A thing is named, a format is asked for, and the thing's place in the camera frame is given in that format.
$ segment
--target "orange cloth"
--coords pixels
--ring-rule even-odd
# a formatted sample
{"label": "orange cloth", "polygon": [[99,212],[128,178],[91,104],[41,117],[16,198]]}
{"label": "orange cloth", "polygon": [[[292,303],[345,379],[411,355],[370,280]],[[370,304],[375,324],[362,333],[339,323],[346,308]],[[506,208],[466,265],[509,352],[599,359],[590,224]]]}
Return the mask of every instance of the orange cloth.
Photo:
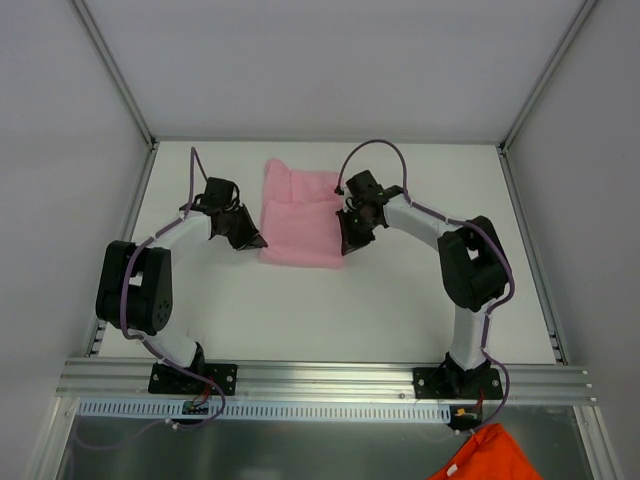
{"label": "orange cloth", "polygon": [[[447,472],[455,470],[451,476]],[[542,480],[515,440],[500,424],[473,435],[429,480]]]}

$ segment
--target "fabric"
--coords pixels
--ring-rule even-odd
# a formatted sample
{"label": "fabric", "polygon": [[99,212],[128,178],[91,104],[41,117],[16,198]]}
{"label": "fabric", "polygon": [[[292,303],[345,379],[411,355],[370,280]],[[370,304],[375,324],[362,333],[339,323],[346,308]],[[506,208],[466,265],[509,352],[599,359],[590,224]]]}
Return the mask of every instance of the fabric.
{"label": "fabric", "polygon": [[500,424],[474,434],[429,480],[542,480]]}
{"label": "fabric", "polygon": [[333,190],[338,172],[290,170],[266,165],[260,231],[269,244],[260,260],[276,265],[340,268],[344,263],[340,222],[342,198]]}

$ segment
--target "perforated metal strip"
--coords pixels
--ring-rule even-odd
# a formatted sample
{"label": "perforated metal strip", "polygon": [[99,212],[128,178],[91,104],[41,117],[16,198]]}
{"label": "perforated metal strip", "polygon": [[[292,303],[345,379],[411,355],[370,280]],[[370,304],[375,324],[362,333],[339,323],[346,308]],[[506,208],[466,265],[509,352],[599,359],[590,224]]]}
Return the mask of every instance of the perforated metal strip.
{"label": "perforated metal strip", "polygon": [[[162,399],[80,400],[77,415],[120,418],[193,419],[206,418],[219,406],[208,401],[206,413],[184,413],[185,401]],[[332,422],[449,423],[447,406],[429,404],[371,405],[308,402],[228,402],[224,416],[228,420],[299,420]]]}

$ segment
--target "black mounting plate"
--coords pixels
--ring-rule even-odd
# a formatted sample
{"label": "black mounting plate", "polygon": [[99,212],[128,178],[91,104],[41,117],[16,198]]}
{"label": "black mounting plate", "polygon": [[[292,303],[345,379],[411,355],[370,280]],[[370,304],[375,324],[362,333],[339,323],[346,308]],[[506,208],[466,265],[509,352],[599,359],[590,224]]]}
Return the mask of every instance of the black mounting plate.
{"label": "black mounting plate", "polygon": [[[220,386],[224,394],[232,397],[236,394],[236,379],[238,377],[238,365],[234,363],[205,363],[202,372],[203,377],[212,377]],[[171,367],[155,363],[151,369],[148,391],[157,395],[198,395],[202,393],[205,384],[184,375]],[[212,388],[211,395],[218,396],[218,392]]]}
{"label": "black mounting plate", "polygon": [[[444,388],[438,367],[416,367],[413,369],[413,390],[418,400],[450,400],[450,393]],[[488,369],[456,395],[457,400],[477,400],[482,389],[485,400],[502,400],[500,374],[494,368]]]}

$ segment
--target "pink garment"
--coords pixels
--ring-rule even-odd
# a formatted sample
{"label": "pink garment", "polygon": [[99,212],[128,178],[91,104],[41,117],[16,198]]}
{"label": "pink garment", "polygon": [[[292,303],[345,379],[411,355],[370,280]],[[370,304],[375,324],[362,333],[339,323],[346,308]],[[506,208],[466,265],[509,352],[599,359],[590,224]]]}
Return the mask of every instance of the pink garment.
{"label": "pink garment", "polygon": [[277,159],[267,162],[260,231],[269,244],[260,260],[276,265],[340,268],[342,237],[333,193],[338,172],[290,170]]}

